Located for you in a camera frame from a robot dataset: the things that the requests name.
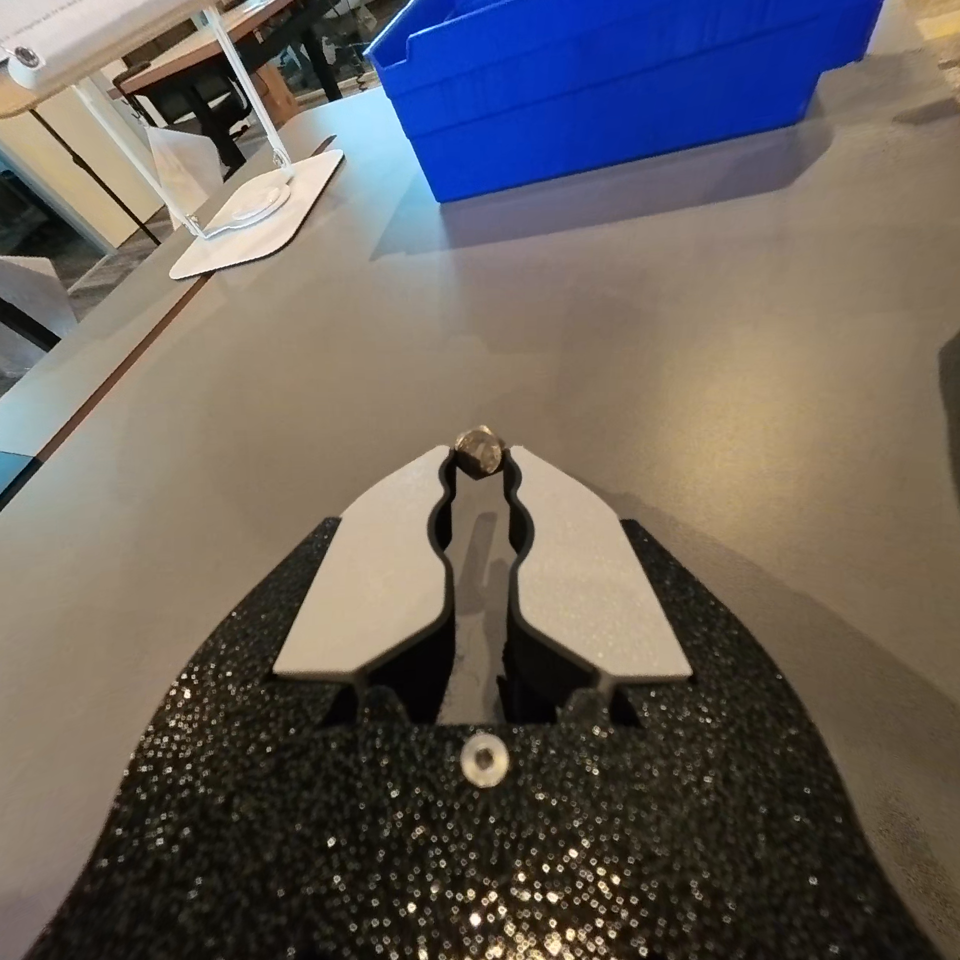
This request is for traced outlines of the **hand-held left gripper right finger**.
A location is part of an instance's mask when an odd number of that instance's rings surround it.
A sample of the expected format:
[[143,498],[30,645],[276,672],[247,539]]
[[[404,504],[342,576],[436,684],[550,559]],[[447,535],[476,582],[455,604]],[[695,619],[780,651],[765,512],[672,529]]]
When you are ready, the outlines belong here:
[[509,609],[522,637],[591,685],[689,679],[693,670],[616,511],[522,445],[504,461]]

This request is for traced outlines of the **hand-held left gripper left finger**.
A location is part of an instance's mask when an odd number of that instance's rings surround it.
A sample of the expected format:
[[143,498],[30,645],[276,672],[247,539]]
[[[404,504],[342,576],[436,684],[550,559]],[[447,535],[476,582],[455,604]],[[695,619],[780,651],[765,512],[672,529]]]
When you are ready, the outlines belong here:
[[275,676],[360,685],[403,655],[453,642],[455,474],[453,450],[436,445],[343,511]]

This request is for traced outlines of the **steel hex bolt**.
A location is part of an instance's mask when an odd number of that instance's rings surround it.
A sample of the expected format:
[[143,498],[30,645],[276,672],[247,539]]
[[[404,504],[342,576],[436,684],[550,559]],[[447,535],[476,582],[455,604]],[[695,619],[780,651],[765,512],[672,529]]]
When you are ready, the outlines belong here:
[[496,431],[481,424],[463,431],[453,450],[458,469],[478,481],[502,471],[507,447]]

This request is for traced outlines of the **blue plastic bin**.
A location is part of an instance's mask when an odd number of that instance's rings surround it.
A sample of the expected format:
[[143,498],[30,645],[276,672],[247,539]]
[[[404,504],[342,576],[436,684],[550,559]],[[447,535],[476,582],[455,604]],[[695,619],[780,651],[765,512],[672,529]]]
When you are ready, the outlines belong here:
[[801,121],[881,1],[415,1],[366,48],[439,203]]

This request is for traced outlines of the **white sign stand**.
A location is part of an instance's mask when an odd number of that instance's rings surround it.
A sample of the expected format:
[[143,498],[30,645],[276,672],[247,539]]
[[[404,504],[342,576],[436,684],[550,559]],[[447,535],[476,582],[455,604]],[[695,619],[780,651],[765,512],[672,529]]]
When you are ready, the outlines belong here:
[[200,225],[193,214],[182,212],[151,167],[123,143],[90,95],[77,83],[73,86],[88,112],[193,236],[192,244],[170,271],[170,277],[175,281],[269,258],[277,253],[295,237],[345,160],[342,150],[322,150],[317,156],[297,162],[291,159],[250,74],[243,67],[221,14],[213,6],[207,7],[204,13],[263,125],[275,164],[274,171],[258,174],[241,184],[207,226]]

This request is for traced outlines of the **wood-edged grey desk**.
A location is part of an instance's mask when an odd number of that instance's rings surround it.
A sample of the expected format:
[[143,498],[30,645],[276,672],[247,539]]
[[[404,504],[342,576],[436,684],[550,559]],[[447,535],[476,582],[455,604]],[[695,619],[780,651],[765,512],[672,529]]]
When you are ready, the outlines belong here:
[[[329,8],[330,3],[318,1],[244,2],[223,14],[222,20],[247,74],[254,76],[284,49],[300,46],[328,101],[337,101],[344,94],[315,30]],[[164,98],[182,102],[200,132],[213,141],[231,176],[246,162],[231,135],[232,126],[242,118],[230,120],[221,108],[210,105],[203,90],[204,79],[210,76],[218,77],[227,91],[240,87],[216,35],[204,27],[141,70],[115,78],[110,97],[131,107],[143,97],[158,113]]]

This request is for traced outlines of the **white printed poster board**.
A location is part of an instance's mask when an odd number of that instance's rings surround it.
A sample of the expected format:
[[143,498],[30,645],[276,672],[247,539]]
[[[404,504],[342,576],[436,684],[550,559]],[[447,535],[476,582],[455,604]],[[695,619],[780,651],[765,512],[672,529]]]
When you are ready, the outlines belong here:
[[[215,5],[212,1],[3,1],[1,117],[28,112]],[[36,89],[25,89],[10,78],[4,42],[29,46],[42,56],[46,65]]]

